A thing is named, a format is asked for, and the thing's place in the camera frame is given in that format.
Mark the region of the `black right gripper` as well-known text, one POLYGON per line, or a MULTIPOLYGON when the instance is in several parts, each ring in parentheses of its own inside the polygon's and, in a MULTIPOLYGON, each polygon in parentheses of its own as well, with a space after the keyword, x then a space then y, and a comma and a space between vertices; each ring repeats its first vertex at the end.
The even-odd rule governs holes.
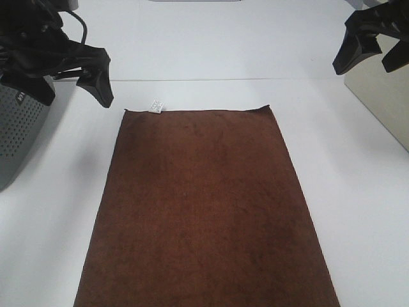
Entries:
POLYGON ((343 75, 365 59, 381 54, 377 35, 400 40, 382 59, 387 73, 408 64, 408 1, 387 1, 372 8, 356 10, 344 25, 347 33, 332 63, 337 75, 343 75))

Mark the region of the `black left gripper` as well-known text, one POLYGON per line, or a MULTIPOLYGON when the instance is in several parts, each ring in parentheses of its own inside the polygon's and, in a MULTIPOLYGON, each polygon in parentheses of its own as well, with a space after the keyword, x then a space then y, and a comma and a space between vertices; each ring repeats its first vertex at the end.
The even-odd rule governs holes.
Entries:
POLYGON ((1 1, 1 84, 50 106, 56 94, 45 80, 78 78, 76 85, 104 108, 114 96, 111 59, 103 48, 86 45, 88 28, 75 13, 78 1, 1 1), (82 25, 79 42, 63 31, 62 13, 82 25))

